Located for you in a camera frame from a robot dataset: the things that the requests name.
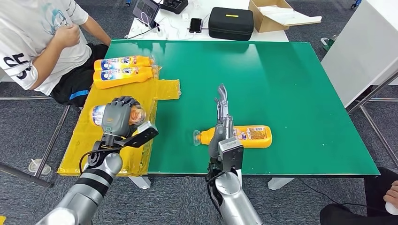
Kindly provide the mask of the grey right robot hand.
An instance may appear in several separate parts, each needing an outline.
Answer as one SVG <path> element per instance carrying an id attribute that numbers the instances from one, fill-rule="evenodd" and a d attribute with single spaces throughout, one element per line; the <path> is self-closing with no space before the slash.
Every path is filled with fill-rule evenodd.
<path id="1" fill-rule="evenodd" d="M 214 127 L 214 135 L 208 145 L 208 153 L 211 158 L 219 157 L 218 143 L 229 139 L 233 135 L 233 119 L 229 114 L 228 94 L 224 84 L 217 87 L 219 98 L 215 98 L 217 120 Z"/>

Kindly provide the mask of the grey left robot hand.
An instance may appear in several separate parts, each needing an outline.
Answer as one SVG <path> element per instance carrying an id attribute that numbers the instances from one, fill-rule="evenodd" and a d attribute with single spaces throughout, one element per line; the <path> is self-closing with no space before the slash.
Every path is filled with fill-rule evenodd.
<path id="1" fill-rule="evenodd" d="M 130 137 L 135 126 L 129 124 L 131 110 L 140 103 L 131 96 L 114 98 L 106 104 L 102 117 L 101 128 L 104 134 L 120 137 Z"/>

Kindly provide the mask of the person's right hand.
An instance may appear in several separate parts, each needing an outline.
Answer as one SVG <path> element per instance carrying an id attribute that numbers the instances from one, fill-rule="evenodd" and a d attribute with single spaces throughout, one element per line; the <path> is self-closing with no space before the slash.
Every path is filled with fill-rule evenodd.
<path id="1" fill-rule="evenodd" d="M 80 28 L 75 24 L 61 26 L 56 31 L 53 40 L 62 49 L 75 46 L 80 42 Z"/>

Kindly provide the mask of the person's hand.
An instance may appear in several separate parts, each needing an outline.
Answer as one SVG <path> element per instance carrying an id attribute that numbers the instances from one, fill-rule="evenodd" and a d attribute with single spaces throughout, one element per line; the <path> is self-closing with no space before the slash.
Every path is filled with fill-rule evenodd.
<path id="1" fill-rule="evenodd" d="M 398 181 L 397 180 L 391 184 L 390 189 L 387 190 L 383 199 L 386 203 L 391 203 L 395 208 L 398 208 Z"/>

